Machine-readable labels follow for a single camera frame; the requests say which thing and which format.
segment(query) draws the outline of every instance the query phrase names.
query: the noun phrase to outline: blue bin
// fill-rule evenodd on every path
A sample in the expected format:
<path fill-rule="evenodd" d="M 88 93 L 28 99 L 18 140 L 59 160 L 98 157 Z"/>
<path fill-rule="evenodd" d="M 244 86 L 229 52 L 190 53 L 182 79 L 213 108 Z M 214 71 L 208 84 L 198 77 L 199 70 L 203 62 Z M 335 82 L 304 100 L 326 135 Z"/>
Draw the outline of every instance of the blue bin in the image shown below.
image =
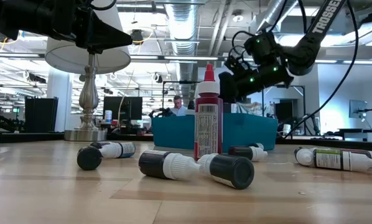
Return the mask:
<path fill-rule="evenodd" d="M 194 149 L 194 116 L 153 118 L 154 144 L 161 147 Z M 277 120 L 243 113 L 223 115 L 223 152 L 230 146 L 259 142 L 265 151 L 276 143 Z"/>

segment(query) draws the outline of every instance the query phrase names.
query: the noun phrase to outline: red bottle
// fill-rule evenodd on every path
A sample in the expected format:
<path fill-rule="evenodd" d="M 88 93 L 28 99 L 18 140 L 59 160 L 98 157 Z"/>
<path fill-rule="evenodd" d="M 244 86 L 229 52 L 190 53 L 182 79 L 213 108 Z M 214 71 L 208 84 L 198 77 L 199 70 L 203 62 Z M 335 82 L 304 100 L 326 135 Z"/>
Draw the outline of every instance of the red bottle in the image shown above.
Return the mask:
<path fill-rule="evenodd" d="M 215 82 L 212 65 L 207 65 L 204 81 L 197 87 L 194 159 L 205 154 L 222 153 L 223 101 L 219 98 L 220 86 Z"/>

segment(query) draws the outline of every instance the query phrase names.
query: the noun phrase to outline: lamp base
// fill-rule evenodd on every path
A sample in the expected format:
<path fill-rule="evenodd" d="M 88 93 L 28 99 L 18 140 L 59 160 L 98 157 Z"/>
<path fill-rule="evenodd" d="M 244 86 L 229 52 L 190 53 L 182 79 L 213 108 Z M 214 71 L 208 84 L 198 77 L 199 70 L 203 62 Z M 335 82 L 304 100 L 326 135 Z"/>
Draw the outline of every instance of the lamp base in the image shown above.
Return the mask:
<path fill-rule="evenodd" d="M 107 131 L 103 130 L 66 130 L 64 132 L 65 141 L 105 141 Z"/>

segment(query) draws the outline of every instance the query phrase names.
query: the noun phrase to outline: desk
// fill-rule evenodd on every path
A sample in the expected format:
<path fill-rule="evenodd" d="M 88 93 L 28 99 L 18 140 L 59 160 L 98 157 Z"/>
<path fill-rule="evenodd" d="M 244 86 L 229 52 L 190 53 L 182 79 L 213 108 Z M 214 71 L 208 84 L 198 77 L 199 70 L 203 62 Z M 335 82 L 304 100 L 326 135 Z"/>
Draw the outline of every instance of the desk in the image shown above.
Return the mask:
<path fill-rule="evenodd" d="M 132 158 L 83 171 L 76 156 L 85 144 L 1 144 L 0 224 L 372 224 L 372 172 L 302 167 L 296 146 L 276 146 L 254 163 L 252 185 L 235 190 L 204 177 L 145 177 L 137 161 L 152 142 L 135 142 Z"/>
<path fill-rule="evenodd" d="M 367 141 L 368 133 L 372 133 L 372 129 L 366 128 L 340 128 L 339 130 L 342 140 L 346 138 L 361 138 L 363 141 Z"/>

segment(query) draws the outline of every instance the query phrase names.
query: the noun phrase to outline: person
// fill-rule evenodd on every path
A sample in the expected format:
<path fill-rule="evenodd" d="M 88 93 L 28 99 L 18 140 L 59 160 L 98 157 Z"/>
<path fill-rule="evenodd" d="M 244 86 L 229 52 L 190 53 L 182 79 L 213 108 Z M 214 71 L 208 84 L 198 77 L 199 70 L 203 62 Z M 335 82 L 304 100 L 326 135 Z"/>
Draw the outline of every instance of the person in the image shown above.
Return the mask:
<path fill-rule="evenodd" d="M 186 107 L 182 105 L 182 99 L 180 96 L 176 95 L 174 97 L 174 107 L 171 108 L 171 111 L 174 113 L 176 116 L 185 116 L 186 115 Z"/>

